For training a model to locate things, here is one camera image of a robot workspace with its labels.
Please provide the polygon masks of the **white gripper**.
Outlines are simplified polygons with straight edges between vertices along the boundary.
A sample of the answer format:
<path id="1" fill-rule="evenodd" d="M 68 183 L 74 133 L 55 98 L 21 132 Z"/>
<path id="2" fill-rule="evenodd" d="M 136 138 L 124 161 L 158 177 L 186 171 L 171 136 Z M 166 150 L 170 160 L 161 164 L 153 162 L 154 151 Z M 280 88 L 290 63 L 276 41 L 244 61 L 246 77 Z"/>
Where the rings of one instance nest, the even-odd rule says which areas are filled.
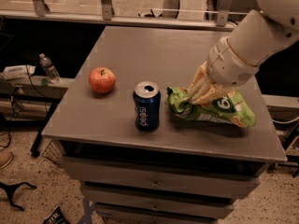
<path id="1" fill-rule="evenodd" d="M 258 67 L 242 60 L 230 48 L 228 37 L 222 37 L 209 51 L 206 62 L 195 72 L 189 87 L 190 103 L 202 105 L 219 99 L 230 92 L 232 86 L 247 83 L 258 71 Z M 209 77 L 220 85 L 210 84 Z"/>

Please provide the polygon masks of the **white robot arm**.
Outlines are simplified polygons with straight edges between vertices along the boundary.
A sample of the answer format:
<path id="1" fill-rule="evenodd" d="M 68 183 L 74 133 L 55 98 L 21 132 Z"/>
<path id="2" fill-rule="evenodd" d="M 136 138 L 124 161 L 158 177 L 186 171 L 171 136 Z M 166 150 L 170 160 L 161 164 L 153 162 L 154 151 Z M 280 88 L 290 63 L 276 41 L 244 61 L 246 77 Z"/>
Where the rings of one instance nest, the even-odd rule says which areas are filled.
<path id="1" fill-rule="evenodd" d="M 201 105 L 246 84 L 260 65 L 299 40 L 299 0 L 257 0 L 253 9 L 221 38 L 199 66 L 186 100 Z"/>

